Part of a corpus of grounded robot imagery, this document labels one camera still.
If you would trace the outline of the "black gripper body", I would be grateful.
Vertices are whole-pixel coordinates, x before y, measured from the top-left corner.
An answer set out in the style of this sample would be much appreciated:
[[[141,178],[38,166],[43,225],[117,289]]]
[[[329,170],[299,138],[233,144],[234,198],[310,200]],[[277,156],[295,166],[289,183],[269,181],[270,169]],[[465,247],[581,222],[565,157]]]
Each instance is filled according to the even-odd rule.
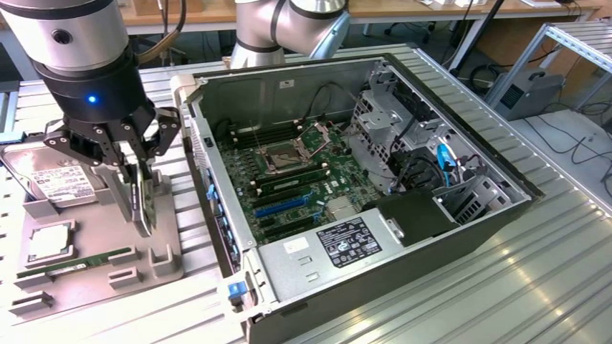
[[[62,111],[66,125],[93,125],[130,119],[149,125],[154,110],[147,100],[133,50],[94,70],[61,71],[35,63],[35,71]]]

